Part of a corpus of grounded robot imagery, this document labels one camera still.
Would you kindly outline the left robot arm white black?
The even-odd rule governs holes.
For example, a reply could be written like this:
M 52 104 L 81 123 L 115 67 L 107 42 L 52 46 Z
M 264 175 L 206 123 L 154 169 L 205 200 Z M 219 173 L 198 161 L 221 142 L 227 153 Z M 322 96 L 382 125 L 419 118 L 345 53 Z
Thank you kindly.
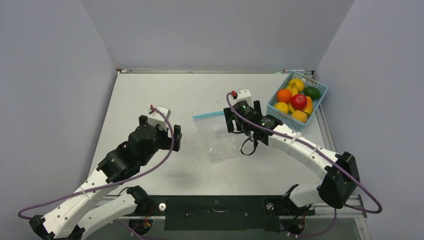
M 100 207 L 95 205 L 123 183 L 134 180 L 159 150 L 179 151 L 181 127 L 171 128 L 170 111 L 156 108 L 139 117 L 139 125 L 116 149 L 110 151 L 87 180 L 59 206 L 29 220 L 32 230 L 43 240 L 84 240 L 115 219 L 153 209 L 151 197 L 141 186 L 132 186 Z

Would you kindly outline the red apple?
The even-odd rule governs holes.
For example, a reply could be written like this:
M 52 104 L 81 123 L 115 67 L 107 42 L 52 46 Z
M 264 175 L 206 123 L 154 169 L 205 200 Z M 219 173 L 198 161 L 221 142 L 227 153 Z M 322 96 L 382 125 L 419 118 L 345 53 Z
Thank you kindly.
M 298 93 L 292 96 L 290 104 L 295 110 L 303 110 L 307 106 L 308 100 L 305 95 Z

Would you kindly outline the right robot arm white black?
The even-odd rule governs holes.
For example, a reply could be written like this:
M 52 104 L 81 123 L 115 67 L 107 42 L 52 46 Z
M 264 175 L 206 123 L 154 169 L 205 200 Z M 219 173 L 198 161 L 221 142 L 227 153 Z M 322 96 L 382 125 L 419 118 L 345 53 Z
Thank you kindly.
M 246 100 L 223 110 L 229 133 L 242 133 L 254 145 L 263 143 L 296 159 L 319 178 L 310 184 L 294 184 L 283 196 L 283 209 L 289 214 L 316 203 L 335 209 L 345 206 L 360 180 L 353 155 L 338 154 L 302 137 L 272 115 L 261 115 Z

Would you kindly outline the blue plastic basket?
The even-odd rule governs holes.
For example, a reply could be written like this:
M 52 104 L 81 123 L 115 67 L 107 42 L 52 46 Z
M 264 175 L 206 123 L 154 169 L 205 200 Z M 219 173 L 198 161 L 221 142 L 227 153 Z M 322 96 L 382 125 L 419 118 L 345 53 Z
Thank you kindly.
M 289 81 L 292 79 L 301 79 L 304 83 L 304 88 L 308 86 L 312 86 L 317 88 L 320 91 L 321 97 L 318 100 L 312 100 L 313 103 L 313 112 L 310 116 L 308 116 L 308 120 L 306 123 L 301 123 L 291 117 L 291 113 L 285 114 L 279 110 L 277 110 L 274 105 L 278 103 L 276 94 L 280 89 L 286 89 L 286 87 L 289 84 Z M 269 99 L 267 103 L 267 110 L 266 113 L 269 115 L 272 115 L 282 121 L 284 124 L 287 124 L 289 127 L 295 130 L 302 130 L 309 122 L 310 118 L 313 116 L 313 114 L 316 112 L 318 107 L 320 106 L 321 101 L 323 100 L 324 96 L 326 95 L 328 91 L 328 87 L 323 84 L 322 82 L 316 81 L 315 79 L 312 79 L 310 77 L 307 77 L 304 73 L 292 71 L 290 72 L 285 80 L 282 82 L 282 84 L 278 87 L 278 89 L 274 92 L 273 96 Z

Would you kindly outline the clear zip top bag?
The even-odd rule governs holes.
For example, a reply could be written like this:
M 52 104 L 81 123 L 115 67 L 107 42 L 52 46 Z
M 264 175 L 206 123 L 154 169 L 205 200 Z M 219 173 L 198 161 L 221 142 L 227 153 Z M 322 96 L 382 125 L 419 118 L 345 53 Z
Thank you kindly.
M 211 161 L 223 162 L 239 155 L 241 145 L 238 136 L 228 132 L 222 110 L 194 115 L 192 118 L 200 144 Z

